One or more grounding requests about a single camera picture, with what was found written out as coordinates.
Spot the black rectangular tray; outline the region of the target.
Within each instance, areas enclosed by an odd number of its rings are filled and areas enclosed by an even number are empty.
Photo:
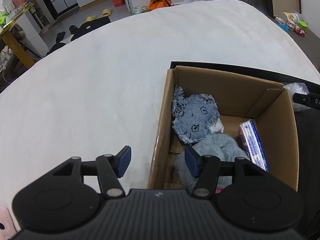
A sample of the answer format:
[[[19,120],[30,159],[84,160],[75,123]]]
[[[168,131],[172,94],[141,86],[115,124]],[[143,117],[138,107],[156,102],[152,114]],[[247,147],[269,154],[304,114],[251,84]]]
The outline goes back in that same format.
[[[172,62],[175,85],[187,95],[210,94],[225,131],[255,122],[269,172],[297,190],[306,205],[319,204],[319,110],[295,112],[283,84],[296,78],[229,64]]]

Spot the blue tissue packet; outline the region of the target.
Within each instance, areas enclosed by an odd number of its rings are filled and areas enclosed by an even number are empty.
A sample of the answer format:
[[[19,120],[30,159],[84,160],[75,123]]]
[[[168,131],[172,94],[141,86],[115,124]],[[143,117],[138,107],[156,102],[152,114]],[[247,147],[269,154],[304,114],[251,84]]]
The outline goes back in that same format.
[[[238,135],[244,151],[252,163],[269,172],[265,152],[253,120],[248,120],[239,125]]]

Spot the green cup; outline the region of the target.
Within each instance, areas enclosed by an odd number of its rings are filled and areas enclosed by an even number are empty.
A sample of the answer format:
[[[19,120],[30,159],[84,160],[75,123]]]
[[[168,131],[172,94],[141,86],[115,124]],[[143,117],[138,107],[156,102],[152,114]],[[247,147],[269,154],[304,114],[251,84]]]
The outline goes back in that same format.
[[[307,23],[305,23],[304,21],[299,21],[298,25],[299,25],[299,27],[301,29],[303,29],[304,31],[307,31],[307,29],[308,29],[308,24]]]

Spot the blue denim fabric toy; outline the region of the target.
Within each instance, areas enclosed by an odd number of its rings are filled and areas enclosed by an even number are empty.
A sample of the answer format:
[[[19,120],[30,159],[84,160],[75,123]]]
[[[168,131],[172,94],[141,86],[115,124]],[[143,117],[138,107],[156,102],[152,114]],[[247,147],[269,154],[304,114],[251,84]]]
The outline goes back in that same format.
[[[184,91],[177,86],[172,101],[172,127],[180,141],[185,144],[200,142],[212,134],[208,126],[220,118],[217,103],[212,95],[193,94],[184,96]]]

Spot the grey fluffy plush slipper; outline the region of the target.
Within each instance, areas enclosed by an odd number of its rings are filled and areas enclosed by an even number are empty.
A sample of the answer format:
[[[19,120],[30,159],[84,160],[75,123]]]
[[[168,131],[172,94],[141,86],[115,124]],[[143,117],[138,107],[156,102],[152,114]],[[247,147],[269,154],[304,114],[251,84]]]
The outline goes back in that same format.
[[[237,157],[249,159],[246,152],[238,146],[237,142],[224,133],[207,135],[200,142],[193,145],[193,149],[199,155],[213,155],[221,161],[234,162],[234,159]],[[174,167],[178,172],[181,185],[191,193],[198,179],[191,175],[185,163],[184,152],[176,157]]]

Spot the yellow slipper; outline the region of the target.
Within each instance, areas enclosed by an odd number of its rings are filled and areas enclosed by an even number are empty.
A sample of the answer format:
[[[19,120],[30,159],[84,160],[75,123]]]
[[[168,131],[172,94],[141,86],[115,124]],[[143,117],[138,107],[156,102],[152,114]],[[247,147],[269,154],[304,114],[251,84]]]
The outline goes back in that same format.
[[[111,8],[104,9],[101,16],[102,17],[109,17],[112,14],[112,11],[113,10]]]

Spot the white tissue bundle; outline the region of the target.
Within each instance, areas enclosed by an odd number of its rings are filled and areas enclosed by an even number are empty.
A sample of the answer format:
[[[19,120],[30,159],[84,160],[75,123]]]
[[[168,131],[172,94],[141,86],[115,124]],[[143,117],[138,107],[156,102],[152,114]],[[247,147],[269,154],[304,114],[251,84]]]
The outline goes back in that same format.
[[[212,134],[224,132],[224,126],[220,118],[218,118],[215,123],[210,124],[208,128]]]

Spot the yellow side table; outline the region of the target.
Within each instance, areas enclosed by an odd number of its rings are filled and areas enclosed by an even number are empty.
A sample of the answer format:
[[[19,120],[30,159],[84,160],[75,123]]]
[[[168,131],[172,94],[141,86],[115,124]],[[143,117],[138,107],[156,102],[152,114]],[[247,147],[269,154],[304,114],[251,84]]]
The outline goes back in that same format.
[[[16,23],[16,21],[25,14],[28,10],[30,10],[34,6],[34,3],[31,3],[22,11],[20,11],[17,15],[13,17],[13,19],[8,22],[1,31],[1,39],[5,42],[5,44],[12,50],[15,56],[21,61],[21,63],[27,67],[31,68],[35,62],[27,55],[25,50],[20,46],[17,40],[13,37],[10,32],[10,28]]]

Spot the clear plastic bag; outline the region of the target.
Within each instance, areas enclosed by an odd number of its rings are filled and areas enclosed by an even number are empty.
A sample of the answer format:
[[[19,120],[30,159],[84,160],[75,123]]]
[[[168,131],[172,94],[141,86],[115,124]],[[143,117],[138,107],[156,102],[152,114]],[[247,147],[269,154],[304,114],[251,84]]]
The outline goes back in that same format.
[[[291,102],[292,102],[292,107],[295,112],[301,112],[301,111],[306,111],[310,109],[310,107],[301,105],[300,103],[295,103],[293,101],[293,95],[295,93],[302,94],[302,95],[309,95],[309,90],[305,83],[296,83],[296,82],[286,83],[284,85],[284,88],[288,90],[288,93],[290,95]]]

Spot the orange bag on floor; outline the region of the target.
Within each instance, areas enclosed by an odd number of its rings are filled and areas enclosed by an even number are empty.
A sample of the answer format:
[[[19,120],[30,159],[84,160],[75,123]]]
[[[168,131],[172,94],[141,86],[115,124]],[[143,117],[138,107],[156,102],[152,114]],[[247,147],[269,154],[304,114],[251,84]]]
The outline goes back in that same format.
[[[149,11],[172,6],[172,0],[150,0]]]

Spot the brown cardboard box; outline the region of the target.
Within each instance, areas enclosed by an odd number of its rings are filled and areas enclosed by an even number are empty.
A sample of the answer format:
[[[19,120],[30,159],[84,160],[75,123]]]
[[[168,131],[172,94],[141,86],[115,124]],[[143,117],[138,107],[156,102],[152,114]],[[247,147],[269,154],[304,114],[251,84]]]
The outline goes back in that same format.
[[[281,83],[220,70],[177,66],[167,71],[148,189],[178,188],[169,178],[174,156],[184,150],[172,129],[172,100],[177,86],[186,96],[212,95],[224,132],[238,136],[239,125],[253,120],[265,152],[269,172],[298,189],[299,147],[295,115]]]

